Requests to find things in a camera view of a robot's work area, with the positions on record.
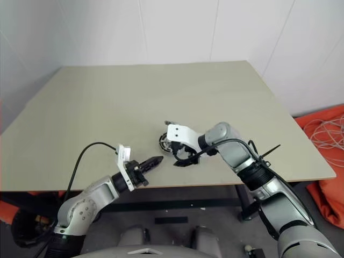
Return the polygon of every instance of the orange bag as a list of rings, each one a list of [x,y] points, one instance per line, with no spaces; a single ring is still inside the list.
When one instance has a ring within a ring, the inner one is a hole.
[[[296,118],[296,122],[303,129],[309,122],[319,119],[331,121],[339,119],[344,115],[344,105],[336,106],[327,110],[315,112],[307,116]],[[321,121],[307,126],[306,134],[310,137]],[[321,140],[329,140],[327,133],[320,134]],[[330,159],[344,159],[344,150],[339,148],[321,149],[318,151]],[[329,165],[335,171],[337,177],[329,180],[321,180],[310,184],[307,189],[317,204],[322,216],[333,225],[344,229],[344,168]]]

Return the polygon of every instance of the black table leg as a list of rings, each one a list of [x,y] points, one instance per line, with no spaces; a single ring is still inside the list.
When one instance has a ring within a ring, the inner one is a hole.
[[[247,191],[243,184],[235,185],[242,211],[239,214],[239,220],[251,220],[257,216],[259,204],[257,202],[250,203]]]

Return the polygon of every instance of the beige tabletop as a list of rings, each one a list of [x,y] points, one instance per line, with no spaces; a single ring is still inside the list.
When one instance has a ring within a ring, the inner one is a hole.
[[[271,167],[288,181],[335,177],[247,62],[64,67],[3,133],[2,191],[66,189],[81,150],[94,141],[132,147],[139,162],[162,155],[165,120],[200,133],[220,121],[253,139]],[[118,172],[115,153],[93,146],[84,155],[72,189],[84,189]],[[186,168],[165,155],[147,174],[150,187],[238,184],[220,156]]]

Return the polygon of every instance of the white cable bundle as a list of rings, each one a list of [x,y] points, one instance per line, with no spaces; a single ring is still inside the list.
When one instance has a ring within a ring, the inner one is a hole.
[[[313,134],[310,136],[310,140],[318,149],[332,149],[338,148],[344,151],[344,115],[339,119],[334,119],[331,121],[323,121],[316,119],[310,121],[305,125],[303,131],[306,133],[306,130],[311,125],[314,126],[314,123],[319,123],[314,130]],[[329,136],[328,140],[320,139],[324,136]],[[326,161],[332,165],[335,165],[340,168],[344,168],[344,152],[342,159],[334,159],[332,157],[325,157]]]

